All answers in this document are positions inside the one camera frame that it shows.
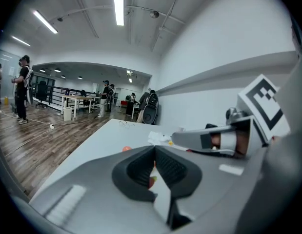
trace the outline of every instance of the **cap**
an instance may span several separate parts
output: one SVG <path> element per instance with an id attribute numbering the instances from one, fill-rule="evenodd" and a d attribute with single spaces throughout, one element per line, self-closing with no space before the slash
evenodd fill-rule
<path id="1" fill-rule="evenodd" d="M 28 63 L 29 63 L 29 56 L 28 55 L 25 55 L 21 58 L 21 60 L 26 60 Z"/>

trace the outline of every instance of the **wooden floor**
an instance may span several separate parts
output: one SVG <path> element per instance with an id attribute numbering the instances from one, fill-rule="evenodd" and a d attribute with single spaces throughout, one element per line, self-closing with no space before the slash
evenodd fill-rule
<path id="1" fill-rule="evenodd" d="M 1 106 L 0 109 L 12 115 L 10 106 Z M 19 125 L 16 118 L 0 114 L 1 149 L 29 198 L 78 146 L 106 122 L 112 118 L 131 121 L 131 117 L 125 115 L 126 109 L 122 108 L 122 112 L 119 112 L 119 109 L 114 107 L 111 113 L 105 112 L 103 118 L 95 119 L 98 112 L 90 114 L 78 112 L 75 120 L 64 121 L 59 111 L 30 106 L 27 108 L 28 119 L 53 124 L 79 122 L 71 125 L 55 125 L 52 131 L 40 137 L 38 136 L 50 130 L 48 124 L 30 120 L 25 125 Z"/>

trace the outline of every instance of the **white strap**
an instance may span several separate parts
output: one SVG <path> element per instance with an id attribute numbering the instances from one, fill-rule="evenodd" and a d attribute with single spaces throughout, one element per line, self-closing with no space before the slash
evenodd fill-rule
<path id="1" fill-rule="evenodd" d="M 237 134 L 235 131 L 221 133 L 220 149 L 235 150 L 237 145 Z"/>

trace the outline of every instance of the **fluorescent tube light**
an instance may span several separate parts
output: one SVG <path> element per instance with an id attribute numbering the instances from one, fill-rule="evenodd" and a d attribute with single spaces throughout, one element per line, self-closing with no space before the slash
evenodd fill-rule
<path id="1" fill-rule="evenodd" d="M 27 46 L 30 46 L 28 43 L 26 43 L 26 42 L 24 42 L 24 41 L 22 41 L 22 40 L 20 40 L 20 39 L 18 39 L 18 38 L 16 38 L 16 37 L 14 37 L 14 36 L 11 36 L 13 39 L 15 39 L 15 40 L 17 40 L 17 41 L 20 41 L 21 43 L 24 43 L 25 45 L 27 45 Z"/>
<path id="2" fill-rule="evenodd" d="M 2 55 L 5 56 L 5 57 L 13 58 L 13 57 L 10 57 L 10 56 L 4 55 L 4 54 L 2 54 Z"/>
<path id="3" fill-rule="evenodd" d="M 51 30 L 54 34 L 57 34 L 58 31 L 48 23 L 48 21 L 36 10 L 34 11 L 34 15 L 45 25 L 48 27 L 49 30 Z"/>
<path id="4" fill-rule="evenodd" d="M 124 26 L 123 0 L 114 0 L 114 7 L 115 7 L 116 24 L 119 26 Z"/>

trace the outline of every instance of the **beige pants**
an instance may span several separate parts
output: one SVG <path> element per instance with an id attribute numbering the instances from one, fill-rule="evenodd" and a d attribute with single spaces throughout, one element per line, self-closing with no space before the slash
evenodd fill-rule
<path id="1" fill-rule="evenodd" d="M 106 99 L 101 99 L 100 100 L 100 113 L 99 113 L 99 116 L 104 116 L 104 113 L 105 113 L 105 102 L 106 102 Z"/>
<path id="2" fill-rule="evenodd" d="M 144 110 L 141 110 L 137 119 L 137 123 L 143 123 L 143 112 Z"/>

